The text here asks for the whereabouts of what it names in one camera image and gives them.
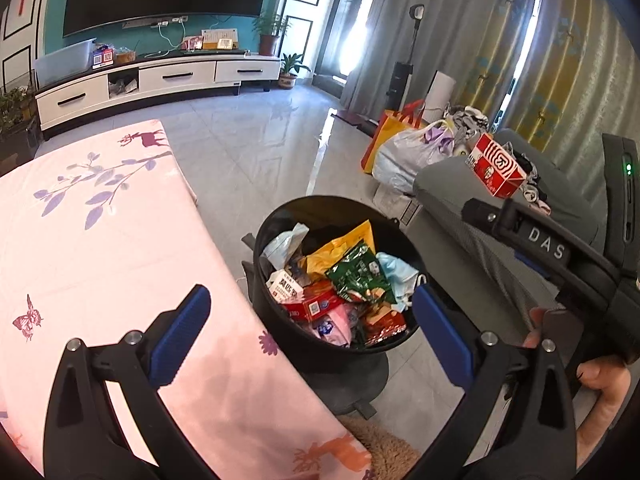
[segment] drawer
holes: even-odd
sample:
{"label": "drawer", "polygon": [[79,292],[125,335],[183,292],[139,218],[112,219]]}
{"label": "drawer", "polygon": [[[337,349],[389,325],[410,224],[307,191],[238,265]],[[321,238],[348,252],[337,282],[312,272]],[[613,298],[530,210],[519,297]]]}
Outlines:
{"label": "drawer", "polygon": [[96,76],[86,81],[66,86],[43,97],[36,97],[40,122],[48,123],[57,118],[77,114],[109,100],[107,76]]}
{"label": "drawer", "polygon": [[213,83],[216,62],[176,63],[140,69],[140,91],[200,88]]}
{"label": "drawer", "polygon": [[251,81],[277,79],[280,75],[279,61],[243,59],[219,61],[216,66],[216,83],[229,81]]}

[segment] yellow package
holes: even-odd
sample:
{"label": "yellow package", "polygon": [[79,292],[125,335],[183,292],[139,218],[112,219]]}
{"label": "yellow package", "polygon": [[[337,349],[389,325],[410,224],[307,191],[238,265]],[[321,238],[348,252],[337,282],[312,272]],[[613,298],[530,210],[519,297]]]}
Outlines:
{"label": "yellow package", "polygon": [[345,253],[360,240],[364,240],[364,243],[376,254],[376,248],[373,244],[373,231],[369,220],[363,222],[344,236],[331,240],[329,243],[320,247],[315,253],[307,256],[306,273],[309,274],[309,276],[324,274],[329,267],[339,262]]}

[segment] green snack wrapper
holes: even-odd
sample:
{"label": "green snack wrapper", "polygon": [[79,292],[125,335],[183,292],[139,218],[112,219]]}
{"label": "green snack wrapper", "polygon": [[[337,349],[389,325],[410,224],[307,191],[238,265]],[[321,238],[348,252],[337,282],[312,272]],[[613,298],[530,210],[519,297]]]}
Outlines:
{"label": "green snack wrapper", "polygon": [[369,246],[359,241],[343,258],[327,269],[338,296],[352,303],[395,303],[391,285],[382,273],[380,263]]}

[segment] tv stand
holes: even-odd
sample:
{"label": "tv stand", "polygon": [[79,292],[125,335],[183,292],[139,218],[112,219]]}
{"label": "tv stand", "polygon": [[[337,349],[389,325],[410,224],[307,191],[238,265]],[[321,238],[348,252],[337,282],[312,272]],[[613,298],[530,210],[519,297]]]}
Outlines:
{"label": "tv stand", "polygon": [[[166,57],[139,56],[136,60],[69,77],[42,87],[36,93],[45,139],[83,122],[180,100],[209,89],[228,88],[238,95],[246,81],[261,81],[269,91],[280,75],[280,59],[246,54],[172,53]],[[115,93],[116,84],[133,80],[137,88]]]}

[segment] trash can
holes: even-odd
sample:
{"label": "trash can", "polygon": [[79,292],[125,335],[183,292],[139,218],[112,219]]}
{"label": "trash can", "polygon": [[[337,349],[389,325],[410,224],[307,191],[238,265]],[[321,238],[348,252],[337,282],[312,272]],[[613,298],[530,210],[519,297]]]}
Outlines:
{"label": "trash can", "polygon": [[403,312],[407,325],[405,332],[368,348],[335,346],[312,336],[292,322],[285,309],[268,291],[266,282],[273,266],[262,256],[262,252],[278,234],[293,229],[297,222],[307,225],[309,232],[302,242],[302,251],[303,254],[311,254],[366,220],[372,225],[376,251],[402,258],[427,275],[418,251],[399,229],[398,222],[355,200],[337,196],[298,198],[281,205],[260,226],[254,247],[254,310],[280,349],[300,372],[340,374],[348,368],[354,369],[357,361],[365,361],[368,356],[391,350],[409,339],[418,329],[414,314],[409,308]]}

